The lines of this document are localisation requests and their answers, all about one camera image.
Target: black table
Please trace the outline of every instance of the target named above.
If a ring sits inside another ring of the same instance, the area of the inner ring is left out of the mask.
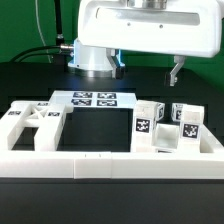
[[[180,72],[174,88],[165,87],[166,71],[130,67],[124,79],[113,80],[76,76],[65,72],[63,66],[50,64],[2,63],[0,115],[15,100],[49,100],[54,90],[134,92],[138,99],[166,103],[165,123],[171,122],[173,102],[204,106],[205,125],[224,144],[223,93],[189,70]],[[111,151],[127,152],[132,111],[100,113],[77,109],[68,116],[65,129],[71,132],[69,123],[73,120],[77,127],[71,136],[78,141],[74,150],[90,151],[91,145],[103,150],[106,145]],[[78,132],[83,122],[89,125],[85,133],[90,136],[88,144]],[[92,127],[94,122],[98,122],[97,129]],[[108,132],[99,132],[105,125],[110,126]],[[59,148],[68,150],[64,139]],[[0,179],[0,223],[4,224],[223,223],[223,210],[222,180]]]

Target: black and white pattern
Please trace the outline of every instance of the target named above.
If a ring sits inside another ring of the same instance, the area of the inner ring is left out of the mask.
[[[99,107],[117,107],[116,100],[97,100],[97,106]]]
[[[98,93],[97,98],[99,99],[117,99],[116,93]]]
[[[159,119],[163,118],[163,114],[164,114],[164,108],[160,108],[159,109]]]
[[[8,115],[20,115],[21,114],[21,111],[10,111],[9,113],[8,113]]]
[[[37,106],[48,106],[48,103],[38,103]]]
[[[72,99],[71,103],[75,106],[91,106],[92,100]]]
[[[92,98],[93,93],[90,93],[90,92],[75,92],[73,97],[74,98]]]
[[[176,120],[180,121],[182,110],[176,110]]]
[[[183,137],[185,138],[198,138],[199,125],[184,124]]]
[[[136,119],[136,128],[135,130],[137,132],[144,132],[144,133],[149,133],[149,127],[150,127],[150,120],[145,120],[145,119]]]
[[[49,117],[59,117],[60,116],[60,113],[59,112],[49,112],[48,113],[48,116]]]

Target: black cable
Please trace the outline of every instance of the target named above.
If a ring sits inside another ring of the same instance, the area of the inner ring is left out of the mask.
[[[23,60],[25,60],[26,58],[29,58],[29,57],[33,57],[33,56],[46,56],[46,55],[55,55],[57,54],[56,53],[37,53],[37,54],[28,54],[24,57],[22,57],[18,62],[22,62]]]
[[[54,0],[55,17],[56,17],[56,44],[60,45],[64,43],[64,37],[62,34],[62,21],[61,21],[61,3],[60,0]]]
[[[13,57],[10,62],[15,62],[18,58],[22,57],[23,55],[26,55],[30,52],[34,51],[40,51],[40,50],[46,50],[46,49],[60,49],[60,46],[43,46],[43,47],[36,47],[36,48],[31,48],[29,50],[23,51],[20,54],[16,55]]]

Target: green background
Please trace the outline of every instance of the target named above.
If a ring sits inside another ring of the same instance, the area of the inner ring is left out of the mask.
[[[55,44],[54,0],[39,0],[39,17],[47,45]],[[67,43],[77,37],[79,0],[61,0],[63,34]],[[224,91],[224,35],[221,50],[212,59],[188,57],[184,68],[195,71],[216,88]],[[35,0],[7,0],[0,2],[0,62],[9,61],[16,54],[29,48],[42,46],[38,33]],[[46,56],[27,61],[48,62]],[[136,66],[172,67],[173,56],[123,52],[123,62]]]

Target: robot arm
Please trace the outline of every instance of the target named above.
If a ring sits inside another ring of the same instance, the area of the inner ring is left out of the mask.
[[[82,0],[78,36],[83,45],[175,55],[175,84],[185,56],[220,50],[224,0]]]

